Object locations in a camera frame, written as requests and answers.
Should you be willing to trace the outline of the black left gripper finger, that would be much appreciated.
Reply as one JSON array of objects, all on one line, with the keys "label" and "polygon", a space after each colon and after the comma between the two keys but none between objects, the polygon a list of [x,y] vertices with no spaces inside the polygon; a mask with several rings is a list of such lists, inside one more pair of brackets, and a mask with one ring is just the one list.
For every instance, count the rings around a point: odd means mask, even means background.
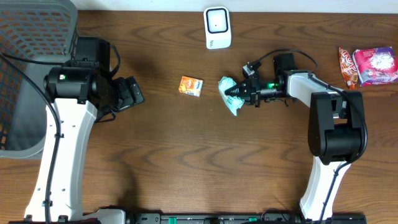
[{"label": "black left gripper finger", "polygon": [[134,97],[129,82],[125,78],[117,78],[113,81],[113,84],[119,95],[117,110],[122,111],[130,108],[134,104]]},{"label": "black left gripper finger", "polygon": [[126,79],[127,90],[129,92],[128,99],[131,101],[130,105],[138,105],[144,102],[144,96],[139,88],[138,83],[134,77],[129,77]]}]

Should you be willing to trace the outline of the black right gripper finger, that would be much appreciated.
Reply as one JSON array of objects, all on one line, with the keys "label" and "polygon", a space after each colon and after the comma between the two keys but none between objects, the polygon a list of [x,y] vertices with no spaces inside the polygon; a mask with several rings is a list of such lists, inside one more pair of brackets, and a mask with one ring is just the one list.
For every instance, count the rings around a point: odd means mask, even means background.
[{"label": "black right gripper finger", "polygon": [[248,91],[229,91],[228,89],[224,91],[227,96],[248,96]]},{"label": "black right gripper finger", "polygon": [[229,91],[246,91],[248,89],[249,82],[247,80],[242,81],[239,84],[236,84],[235,86],[229,88]]}]

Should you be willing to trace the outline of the orange chocolate bar wrapper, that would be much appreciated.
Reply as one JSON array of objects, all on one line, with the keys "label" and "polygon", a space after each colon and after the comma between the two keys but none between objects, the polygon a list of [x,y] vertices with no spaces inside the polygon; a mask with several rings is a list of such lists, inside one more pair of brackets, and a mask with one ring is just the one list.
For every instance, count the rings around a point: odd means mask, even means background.
[{"label": "orange chocolate bar wrapper", "polygon": [[350,90],[357,89],[359,75],[358,69],[349,52],[341,47],[338,49],[341,74]]}]

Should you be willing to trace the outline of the purple pad package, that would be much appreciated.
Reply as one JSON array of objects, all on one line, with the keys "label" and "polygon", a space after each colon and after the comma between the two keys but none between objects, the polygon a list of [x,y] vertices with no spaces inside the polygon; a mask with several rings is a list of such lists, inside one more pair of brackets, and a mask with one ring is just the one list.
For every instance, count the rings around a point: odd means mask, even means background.
[{"label": "purple pad package", "polygon": [[353,62],[358,69],[360,86],[397,81],[397,58],[392,47],[356,50]]}]

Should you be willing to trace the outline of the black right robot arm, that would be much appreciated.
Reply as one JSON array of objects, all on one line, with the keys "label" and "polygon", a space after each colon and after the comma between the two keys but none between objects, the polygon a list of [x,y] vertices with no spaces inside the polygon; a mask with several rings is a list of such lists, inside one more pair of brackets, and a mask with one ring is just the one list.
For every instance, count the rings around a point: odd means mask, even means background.
[{"label": "black right robot arm", "polygon": [[363,154],[368,141],[360,92],[333,87],[309,70],[283,70],[274,81],[262,81],[254,73],[241,83],[224,77],[219,91],[225,103],[235,108],[284,98],[299,100],[309,107],[308,147],[313,165],[299,202],[300,211],[306,221],[330,221],[343,176]]}]

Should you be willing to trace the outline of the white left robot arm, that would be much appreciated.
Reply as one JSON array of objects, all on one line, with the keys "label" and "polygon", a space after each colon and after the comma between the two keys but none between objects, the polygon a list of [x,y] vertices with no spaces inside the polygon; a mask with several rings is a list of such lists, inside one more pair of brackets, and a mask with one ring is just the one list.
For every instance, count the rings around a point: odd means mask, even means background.
[{"label": "white left robot arm", "polygon": [[110,69],[62,66],[44,78],[47,124],[44,151],[26,223],[123,223],[125,212],[84,215],[82,179],[93,125],[144,101],[134,77],[114,78]]}]

